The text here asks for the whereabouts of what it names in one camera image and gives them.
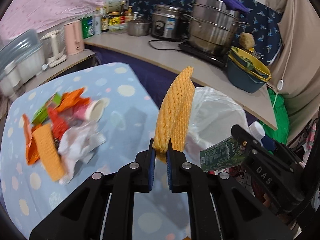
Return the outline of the orange foam fruit net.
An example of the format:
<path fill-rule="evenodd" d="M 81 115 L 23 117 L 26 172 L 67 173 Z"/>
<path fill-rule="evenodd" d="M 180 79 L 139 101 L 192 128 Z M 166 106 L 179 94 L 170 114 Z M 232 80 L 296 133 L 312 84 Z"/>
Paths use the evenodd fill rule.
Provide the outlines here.
<path fill-rule="evenodd" d="M 195 93 L 192 73 L 193 67 L 188 66 L 178 74 L 159 109 L 152 147 L 156 157 L 163 163 L 166 162 L 169 144 L 172 144 L 174 150 L 184 150 Z"/>

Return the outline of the pink paper cup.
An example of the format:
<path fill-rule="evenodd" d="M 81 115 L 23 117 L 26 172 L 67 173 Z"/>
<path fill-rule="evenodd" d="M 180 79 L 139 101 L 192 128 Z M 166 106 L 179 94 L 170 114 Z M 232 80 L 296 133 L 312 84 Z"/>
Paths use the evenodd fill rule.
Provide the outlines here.
<path fill-rule="evenodd" d="M 73 117 L 86 122 L 98 122 L 103 115 L 106 103 L 104 99 L 93 100 L 87 105 L 76 107 Z"/>

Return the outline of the white paper towel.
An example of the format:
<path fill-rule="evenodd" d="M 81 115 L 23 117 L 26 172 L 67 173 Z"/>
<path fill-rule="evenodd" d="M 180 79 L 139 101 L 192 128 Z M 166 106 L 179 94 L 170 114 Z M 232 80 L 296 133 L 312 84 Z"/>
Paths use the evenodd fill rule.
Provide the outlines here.
<path fill-rule="evenodd" d="M 69 128 L 60 140 L 58 154 L 65 170 L 59 180 L 60 185 L 67 185 L 74 177 L 78 161 L 87 164 L 94 155 L 94 150 L 106 142 L 106 137 L 98 131 L 96 122 L 85 122 L 81 126 Z"/>

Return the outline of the red plastic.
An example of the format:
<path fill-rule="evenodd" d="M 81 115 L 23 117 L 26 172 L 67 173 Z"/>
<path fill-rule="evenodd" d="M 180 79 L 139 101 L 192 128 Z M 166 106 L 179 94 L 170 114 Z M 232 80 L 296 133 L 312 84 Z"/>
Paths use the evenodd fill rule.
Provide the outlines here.
<path fill-rule="evenodd" d="M 61 140 L 64 133 L 69 129 L 67 122 L 59 116 L 58 112 L 52 108 L 47 108 L 48 116 L 52 122 L 52 134 L 57 140 Z"/>

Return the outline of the orange plastic wrapper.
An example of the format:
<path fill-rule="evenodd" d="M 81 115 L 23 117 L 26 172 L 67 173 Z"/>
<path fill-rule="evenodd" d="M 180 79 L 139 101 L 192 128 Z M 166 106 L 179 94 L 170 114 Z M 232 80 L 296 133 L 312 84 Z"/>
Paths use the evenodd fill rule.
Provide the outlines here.
<path fill-rule="evenodd" d="M 84 88 L 77 89 L 71 92 L 63 93 L 61 98 L 61 103 L 54 108 L 58 114 L 73 109 L 74 107 L 79 107 L 83 105 L 87 105 L 90 103 L 90 98 L 82 98 L 81 94 L 84 92 Z M 33 139 L 32 132 L 35 131 L 37 128 L 42 126 L 42 124 L 34 125 L 30 128 L 30 122 L 28 117 L 23 114 L 22 119 L 24 121 L 23 129 L 24 129 L 24 136 L 25 136 L 25 159 L 28 165 L 33 165 L 36 163 L 40 156 L 37 151 L 37 147 L 35 144 L 35 140 Z"/>

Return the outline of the small green carton box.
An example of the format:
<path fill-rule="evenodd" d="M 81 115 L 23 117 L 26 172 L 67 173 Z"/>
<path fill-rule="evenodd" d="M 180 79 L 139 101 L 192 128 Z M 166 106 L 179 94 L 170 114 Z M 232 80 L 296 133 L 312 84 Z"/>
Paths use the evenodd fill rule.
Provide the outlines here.
<path fill-rule="evenodd" d="M 34 114 L 32 119 L 33 125 L 39 125 L 48 119 L 47 108 L 56 108 L 61 103 L 62 96 L 59 93 L 53 94 L 42 107 L 40 107 Z"/>

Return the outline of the white lined trash bin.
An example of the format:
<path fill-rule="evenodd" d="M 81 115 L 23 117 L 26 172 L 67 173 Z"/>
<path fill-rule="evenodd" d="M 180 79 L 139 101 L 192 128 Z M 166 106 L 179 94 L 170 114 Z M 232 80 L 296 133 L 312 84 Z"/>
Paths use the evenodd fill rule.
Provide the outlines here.
<path fill-rule="evenodd" d="M 245 111 L 232 98 L 210 87 L 195 89 L 184 153 L 200 165 L 200 152 L 231 136 L 231 128 L 249 131 Z"/>

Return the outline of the green plastic bag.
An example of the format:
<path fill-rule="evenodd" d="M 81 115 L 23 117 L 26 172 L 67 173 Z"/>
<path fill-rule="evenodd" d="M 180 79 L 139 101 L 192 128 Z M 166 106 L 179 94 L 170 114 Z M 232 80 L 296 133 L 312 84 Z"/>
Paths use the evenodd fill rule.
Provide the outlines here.
<path fill-rule="evenodd" d="M 286 145 L 289 136 L 290 121 L 285 107 L 284 98 L 281 94 L 277 94 L 270 88 L 268 88 L 267 91 L 271 100 L 271 105 L 273 106 L 273 112 L 278 128 L 275 131 L 262 121 L 259 122 L 263 126 L 268 137 Z"/>

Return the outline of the purple counter skirt cloth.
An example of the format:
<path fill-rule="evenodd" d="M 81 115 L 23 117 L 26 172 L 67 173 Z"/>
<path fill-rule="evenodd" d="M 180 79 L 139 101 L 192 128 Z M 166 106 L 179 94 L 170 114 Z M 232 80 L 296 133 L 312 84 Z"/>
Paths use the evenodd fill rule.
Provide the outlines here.
<path fill-rule="evenodd" d="M 258 117 L 258 111 L 250 109 L 250 105 L 253 104 L 253 94 L 237 89 L 228 81 L 222 70 L 193 56 L 178 51 L 155 50 L 145 43 L 127 48 L 88 41 L 85 44 L 96 53 L 103 64 L 111 62 L 129 64 L 157 106 L 161 105 L 174 78 L 183 68 L 192 66 L 194 68 L 192 81 L 195 87 L 213 87 L 240 104 L 249 119 L 255 120 Z"/>

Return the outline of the black induction cooker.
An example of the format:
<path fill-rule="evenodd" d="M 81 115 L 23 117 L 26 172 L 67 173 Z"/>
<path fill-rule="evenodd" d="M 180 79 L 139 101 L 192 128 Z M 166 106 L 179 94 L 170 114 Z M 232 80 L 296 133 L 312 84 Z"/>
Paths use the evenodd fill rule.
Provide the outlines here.
<path fill-rule="evenodd" d="M 178 45 L 180 50 L 188 55 L 194 56 L 198 59 L 201 59 L 211 65 L 214 65 L 216 68 L 220 70 L 224 70 L 226 68 L 226 57 L 215 56 L 204 51 L 201 51 L 195 47 L 193 47 L 188 41 L 182 42 Z"/>

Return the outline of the blue yellow stacked basins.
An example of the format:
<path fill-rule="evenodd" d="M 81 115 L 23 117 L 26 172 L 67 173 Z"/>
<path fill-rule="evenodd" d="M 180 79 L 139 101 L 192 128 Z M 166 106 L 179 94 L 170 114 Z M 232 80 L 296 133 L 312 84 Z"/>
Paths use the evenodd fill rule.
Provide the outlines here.
<path fill-rule="evenodd" d="M 237 47 L 228 52 L 226 75 L 235 87 L 251 94 L 271 80 L 270 70 L 259 59 Z"/>

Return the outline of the light blue dotted tablecloth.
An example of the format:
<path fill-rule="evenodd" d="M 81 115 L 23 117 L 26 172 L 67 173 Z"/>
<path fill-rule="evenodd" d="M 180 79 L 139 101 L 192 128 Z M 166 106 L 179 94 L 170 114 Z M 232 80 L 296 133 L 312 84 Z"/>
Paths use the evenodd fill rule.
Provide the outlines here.
<path fill-rule="evenodd" d="M 83 89 L 97 122 L 67 118 L 58 154 L 72 168 L 67 180 L 52 181 L 40 160 L 25 159 L 23 117 L 54 94 Z M 8 215 L 24 237 L 92 173 L 109 174 L 134 161 L 154 136 L 158 108 L 125 63 L 108 63 L 50 81 L 19 97 L 10 107 L 1 145 L 1 195 Z"/>

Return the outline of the small steel pot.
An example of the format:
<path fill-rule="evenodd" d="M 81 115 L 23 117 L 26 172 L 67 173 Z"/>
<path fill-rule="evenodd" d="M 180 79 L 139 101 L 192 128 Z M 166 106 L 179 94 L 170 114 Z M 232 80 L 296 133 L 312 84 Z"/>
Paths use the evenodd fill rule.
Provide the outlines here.
<path fill-rule="evenodd" d="M 135 19 L 127 23 L 127 33 L 130 36 L 148 36 L 151 22 L 144 19 Z"/>

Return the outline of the silver rice cooker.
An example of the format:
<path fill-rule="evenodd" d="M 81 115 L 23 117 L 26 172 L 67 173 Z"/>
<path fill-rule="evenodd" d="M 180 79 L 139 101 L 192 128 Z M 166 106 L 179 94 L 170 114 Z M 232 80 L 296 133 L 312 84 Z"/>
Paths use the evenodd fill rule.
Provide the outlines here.
<path fill-rule="evenodd" d="M 179 7 L 157 4 L 152 13 L 151 35 L 162 40 L 182 40 L 187 28 L 186 13 Z"/>

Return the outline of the large stainless steamer pot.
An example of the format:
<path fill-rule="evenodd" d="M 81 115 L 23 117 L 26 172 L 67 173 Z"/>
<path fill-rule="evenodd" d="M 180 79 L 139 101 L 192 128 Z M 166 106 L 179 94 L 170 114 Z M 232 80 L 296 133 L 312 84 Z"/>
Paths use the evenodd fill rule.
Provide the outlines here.
<path fill-rule="evenodd" d="M 238 27 L 249 26 L 221 0 L 195 0 L 191 14 L 183 16 L 189 21 L 189 43 L 212 55 L 227 53 Z"/>

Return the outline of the brown loofah sponge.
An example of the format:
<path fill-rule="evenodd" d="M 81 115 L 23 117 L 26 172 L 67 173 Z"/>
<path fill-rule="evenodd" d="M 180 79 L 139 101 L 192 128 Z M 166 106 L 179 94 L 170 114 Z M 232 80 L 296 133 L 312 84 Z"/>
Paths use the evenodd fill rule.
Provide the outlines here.
<path fill-rule="evenodd" d="M 239 37 L 239 44 L 247 50 L 253 48 L 255 46 L 253 35 L 250 33 L 242 32 Z"/>

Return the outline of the pink electric kettle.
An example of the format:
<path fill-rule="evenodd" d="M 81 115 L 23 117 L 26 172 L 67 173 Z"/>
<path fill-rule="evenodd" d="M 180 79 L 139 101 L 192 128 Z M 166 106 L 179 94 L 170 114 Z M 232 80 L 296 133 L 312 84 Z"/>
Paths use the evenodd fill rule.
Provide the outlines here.
<path fill-rule="evenodd" d="M 75 55 L 84 50 L 81 21 L 73 21 L 64 25 L 67 55 Z"/>

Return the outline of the white glass kettle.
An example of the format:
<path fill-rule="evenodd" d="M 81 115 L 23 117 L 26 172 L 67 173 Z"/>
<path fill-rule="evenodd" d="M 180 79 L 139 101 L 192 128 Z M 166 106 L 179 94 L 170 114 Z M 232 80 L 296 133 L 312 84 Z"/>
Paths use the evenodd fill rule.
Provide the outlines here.
<path fill-rule="evenodd" d="M 58 64 L 67 60 L 65 47 L 60 46 L 60 30 L 52 30 L 41 37 L 41 41 L 49 41 L 51 49 L 51 57 L 47 58 L 47 66 L 54 68 Z"/>

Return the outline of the dark soy sauce bottle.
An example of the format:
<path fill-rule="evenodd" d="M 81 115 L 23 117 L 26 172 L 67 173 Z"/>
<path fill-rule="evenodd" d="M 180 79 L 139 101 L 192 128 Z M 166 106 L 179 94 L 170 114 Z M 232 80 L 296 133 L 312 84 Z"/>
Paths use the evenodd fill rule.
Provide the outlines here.
<path fill-rule="evenodd" d="M 109 20 L 109 18 L 108 18 L 107 12 L 106 12 L 106 7 L 103 7 L 102 8 L 102 16 L 101 16 L 101 32 L 102 33 L 109 31 L 108 20 Z"/>

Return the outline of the navy floral cloth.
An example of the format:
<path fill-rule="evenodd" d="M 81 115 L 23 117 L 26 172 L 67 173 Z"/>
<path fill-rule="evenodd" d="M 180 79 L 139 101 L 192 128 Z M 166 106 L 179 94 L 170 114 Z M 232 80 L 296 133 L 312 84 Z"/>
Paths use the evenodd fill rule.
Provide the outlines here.
<path fill-rule="evenodd" d="M 252 34 L 255 40 L 254 51 L 259 55 L 259 60 L 268 66 L 274 61 L 282 46 L 278 28 L 282 14 L 256 0 L 237 1 L 249 9 L 248 14 L 240 15 L 240 20 L 249 23 L 249 26 L 238 27 L 232 45 L 239 45 L 239 37 L 242 32 Z M 151 16 L 158 4 L 173 5 L 191 12 L 194 3 L 195 0 L 129 0 L 133 11 L 146 17 Z"/>

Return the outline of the white bottle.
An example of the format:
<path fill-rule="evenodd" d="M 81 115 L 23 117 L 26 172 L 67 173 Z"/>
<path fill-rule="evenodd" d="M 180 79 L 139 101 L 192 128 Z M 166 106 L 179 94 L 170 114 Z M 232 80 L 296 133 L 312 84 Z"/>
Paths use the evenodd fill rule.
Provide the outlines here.
<path fill-rule="evenodd" d="M 94 34 L 100 35 L 101 34 L 101 14 L 96 12 L 93 15 L 93 23 L 94 23 Z"/>

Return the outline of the white cardboard box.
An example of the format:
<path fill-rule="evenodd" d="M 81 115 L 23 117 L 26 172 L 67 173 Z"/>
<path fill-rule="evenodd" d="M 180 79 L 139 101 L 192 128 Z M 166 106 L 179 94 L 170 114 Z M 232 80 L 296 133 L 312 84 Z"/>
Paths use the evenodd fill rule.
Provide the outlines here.
<path fill-rule="evenodd" d="M 123 0 L 104 0 L 107 13 L 120 12 L 122 2 Z"/>

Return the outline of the clear lidded dish rack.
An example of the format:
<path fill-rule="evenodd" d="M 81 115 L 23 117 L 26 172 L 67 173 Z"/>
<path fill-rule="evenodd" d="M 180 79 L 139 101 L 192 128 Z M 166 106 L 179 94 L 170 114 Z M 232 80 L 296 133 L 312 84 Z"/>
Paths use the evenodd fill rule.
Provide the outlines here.
<path fill-rule="evenodd" d="M 25 31 L 1 49 L 1 93 L 9 98 L 45 64 L 43 44 L 34 29 Z"/>

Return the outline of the pink dotted curtain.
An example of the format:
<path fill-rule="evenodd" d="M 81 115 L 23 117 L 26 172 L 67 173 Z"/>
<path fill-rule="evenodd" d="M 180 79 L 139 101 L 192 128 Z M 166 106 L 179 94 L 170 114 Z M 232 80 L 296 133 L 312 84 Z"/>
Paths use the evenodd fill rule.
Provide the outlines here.
<path fill-rule="evenodd" d="M 12 40 L 34 29 L 38 33 L 93 12 L 104 0 L 13 0 L 1 19 L 1 39 Z"/>

